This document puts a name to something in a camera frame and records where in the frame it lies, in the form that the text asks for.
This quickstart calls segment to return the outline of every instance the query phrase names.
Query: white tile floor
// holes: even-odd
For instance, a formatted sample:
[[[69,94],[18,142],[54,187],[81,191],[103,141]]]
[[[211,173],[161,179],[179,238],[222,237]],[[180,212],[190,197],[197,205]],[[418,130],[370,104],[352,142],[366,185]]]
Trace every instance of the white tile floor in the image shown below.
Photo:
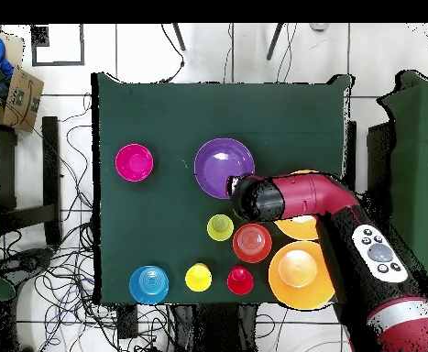
[[[173,43],[178,47],[171,25],[165,25]],[[225,56],[230,49],[228,23],[180,24],[187,50],[183,52],[185,66],[174,79],[176,83],[221,82],[224,79]],[[271,61],[266,60],[269,43],[275,29],[273,23],[235,24],[235,82],[275,82],[280,62],[287,47],[287,28],[280,34]],[[290,23],[290,36],[295,23]],[[180,57],[166,40],[160,25],[90,25],[83,26],[84,66],[32,67],[29,26],[3,26],[3,31],[13,33],[25,41],[23,69],[44,81],[36,128],[41,117],[57,116],[64,119],[84,111],[89,99],[84,94],[91,91],[91,72],[108,72],[123,82],[150,83],[170,77],[180,65]],[[51,25],[49,48],[38,48],[38,61],[77,61],[78,26]],[[280,70],[284,80],[289,67],[286,56]],[[352,90],[351,119],[357,121],[357,191],[366,190],[367,160],[366,135],[369,126],[388,118],[375,99],[392,91],[394,77],[401,70],[415,69],[428,76],[428,24],[348,24],[331,23],[326,31],[313,31],[307,23],[299,23],[291,44],[291,70],[288,83],[326,83],[333,75],[350,73],[356,77]],[[231,82],[231,57],[226,69],[227,83]],[[66,143],[67,131],[71,143],[88,159],[88,171],[82,179],[81,190],[93,199],[91,113],[60,124],[61,156],[79,177],[85,168],[83,157]],[[40,138],[36,134],[20,132],[16,149],[16,196],[19,207],[42,204],[42,155]],[[67,217],[75,196],[75,185],[64,167],[61,182],[62,218]],[[83,212],[74,211],[63,223],[64,232],[77,226],[81,219],[88,221],[88,207]],[[16,249],[38,248],[45,245],[42,227],[30,227],[23,231],[23,239]],[[16,234],[9,234],[10,243]],[[77,247],[78,239],[72,236],[64,248]],[[87,270],[92,263],[85,263]],[[52,299],[50,292],[37,280],[37,289],[44,297]],[[18,302],[18,334],[22,343],[35,349],[45,341],[43,321],[50,303],[39,296],[34,281],[29,281]],[[259,314],[268,314],[275,322],[261,315],[258,317],[257,337],[259,352],[275,352],[276,341],[284,309],[277,304],[262,304]],[[82,331],[79,324],[65,325],[56,334],[59,343],[48,346],[45,352],[68,352],[71,342]],[[166,346],[166,336],[159,331],[157,344]],[[280,332],[277,352],[341,352],[341,325],[332,308],[319,312],[289,311]],[[115,352],[104,339],[100,329],[89,328],[82,335],[80,347],[72,352]],[[143,340],[137,344],[144,346]],[[128,340],[121,340],[128,345]],[[343,343],[342,352],[350,352]]]

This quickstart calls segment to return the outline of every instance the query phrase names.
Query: bowl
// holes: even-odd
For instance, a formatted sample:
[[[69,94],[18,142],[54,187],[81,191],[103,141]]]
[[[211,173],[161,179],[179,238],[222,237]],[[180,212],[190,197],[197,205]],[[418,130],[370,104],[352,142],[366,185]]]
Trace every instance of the bowl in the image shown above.
[[[145,146],[126,145],[115,156],[115,169],[127,181],[142,181],[153,169],[153,157]]]
[[[134,300],[146,305],[160,303],[167,295],[170,283],[158,266],[142,266],[130,277],[129,290]]]
[[[233,236],[233,250],[237,257],[247,263],[258,263],[272,248],[269,231],[259,224],[241,226]]]
[[[254,172],[254,160],[241,142],[221,137],[209,140],[194,160],[195,179],[214,198],[228,199],[226,183],[229,176]]]

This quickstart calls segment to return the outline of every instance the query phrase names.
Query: table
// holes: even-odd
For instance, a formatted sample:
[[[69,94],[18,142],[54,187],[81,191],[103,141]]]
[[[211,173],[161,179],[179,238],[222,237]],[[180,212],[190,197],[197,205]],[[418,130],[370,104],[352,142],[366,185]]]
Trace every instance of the table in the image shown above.
[[[235,138],[253,154],[259,175],[313,169],[340,176],[350,81],[342,75],[328,84],[125,84],[94,73],[93,144],[99,147],[93,147],[93,163],[99,160],[99,168],[93,180],[101,183],[101,192],[95,184],[93,214],[101,225],[101,254],[95,252],[100,302],[134,303],[129,278],[144,265],[166,271],[170,290],[164,303],[276,302],[268,284],[269,262],[292,239],[265,224],[274,243],[258,264],[241,262],[231,238],[214,242],[206,232],[212,215],[229,215],[236,230],[244,223],[228,201],[199,187],[194,157],[212,138]],[[153,171],[144,181],[125,181],[115,171],[115,155],[128,143],[143,144],[153,155]],[[186,271],[198,261],[213,275],[204,292],[190,291],[184,283]],[[245,265],[255,279],[245,296],[226,286],[236,264]]]

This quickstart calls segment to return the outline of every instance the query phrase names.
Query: red bowl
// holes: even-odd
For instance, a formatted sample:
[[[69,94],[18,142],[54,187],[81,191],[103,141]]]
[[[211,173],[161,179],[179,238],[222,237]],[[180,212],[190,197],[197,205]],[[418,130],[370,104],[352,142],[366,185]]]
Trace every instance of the red bowl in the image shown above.
[[[234,266],[228,274],[226,284],[230,292],[243,295],[248,294],[253,289],[254,279],[251,273],[243,266]]]
[[[233,236],[233,250],[237,257],[247,263],[258,263],[272,248],[269,231],[259,224],[246,224]]]

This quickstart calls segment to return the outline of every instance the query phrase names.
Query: magenta bowl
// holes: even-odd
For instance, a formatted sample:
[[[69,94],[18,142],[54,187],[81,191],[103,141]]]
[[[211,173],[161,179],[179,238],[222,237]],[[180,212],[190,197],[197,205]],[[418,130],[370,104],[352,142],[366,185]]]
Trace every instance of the magenta bowl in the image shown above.
[[[142,145],[126,145],[115,156],[115,169],[127,181],[142,181],[153,169],[153,157]]]

